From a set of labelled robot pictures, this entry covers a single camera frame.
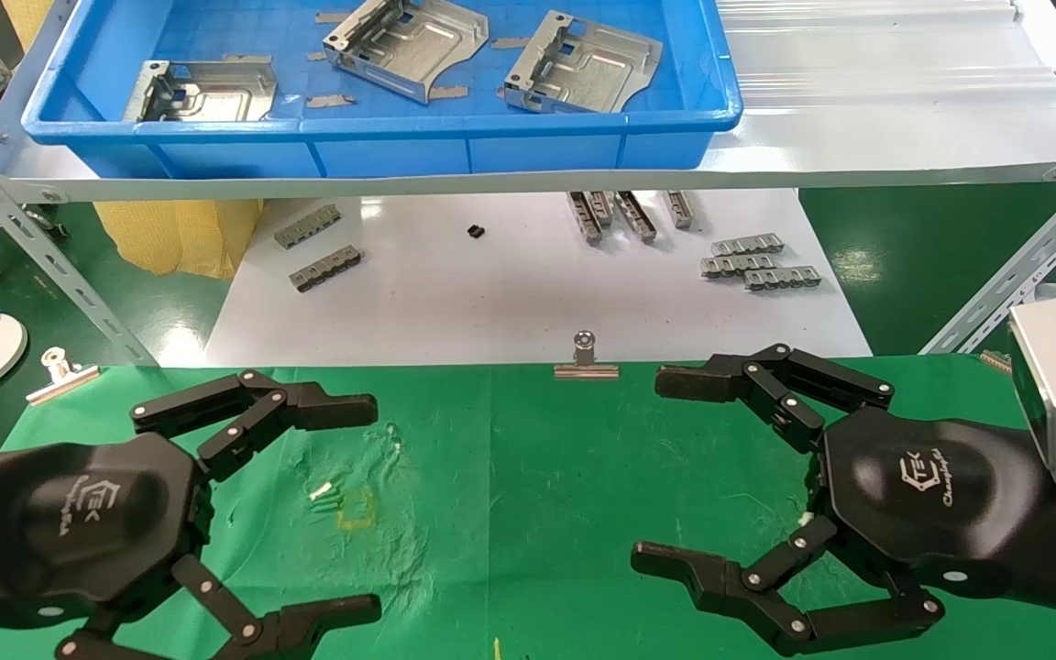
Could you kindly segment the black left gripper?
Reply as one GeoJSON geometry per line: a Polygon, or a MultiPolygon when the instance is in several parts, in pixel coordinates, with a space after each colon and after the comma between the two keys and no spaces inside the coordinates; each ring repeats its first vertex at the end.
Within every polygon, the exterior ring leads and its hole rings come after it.
{"type": "Polygon", "coordinates": [[[181,586],[229,633],[214,659],[312,659],[328,631],[381,618],[377,593],[253,617],[197,559],[213,517],[208,478],[159,434],[0,454],[0,628],[89,617],[58,659],[159,659],[113,636],[181,586]]]}

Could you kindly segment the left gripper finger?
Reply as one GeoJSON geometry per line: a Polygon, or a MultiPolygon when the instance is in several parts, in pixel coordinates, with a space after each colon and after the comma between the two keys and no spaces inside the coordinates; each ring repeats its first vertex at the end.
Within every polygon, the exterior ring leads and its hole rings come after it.
{"type": "Polygon", "coordinates": [[[234,476],[286,431],[352,429],[378,418],[372,394],[332,396],[317,381],[284,383],[256,370],[165,394],[131,410],[136,431],[168,439],[222,423],[197,447],[197,467],[216,483],[234,476]]]}

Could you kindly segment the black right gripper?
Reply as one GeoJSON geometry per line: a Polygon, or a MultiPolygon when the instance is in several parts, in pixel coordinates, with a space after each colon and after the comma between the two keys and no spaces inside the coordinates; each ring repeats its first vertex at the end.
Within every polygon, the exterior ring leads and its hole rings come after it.
{"type": "Polygon", "coordinates": [[[944,609],[918,582],[1056,610],[1056,483],[1027,431],[893,416],[884,411],[895,392],[888,381],[787,344],[716,354],[700,367],[662,365],[654,389],[670,400],[742,402],[799,454],[819,450],[825,517],[809,518],[750,567],[634,544],[633,571],[680,582],[697,610],[744,622],[781,656],[921,636],[944,609]],[[824,434],[807,400],[852,414],[824,434]],[[797,609],[779,590],[835,539],[834,554],[871,584],[885,582],[888,597],[797,609]]]}

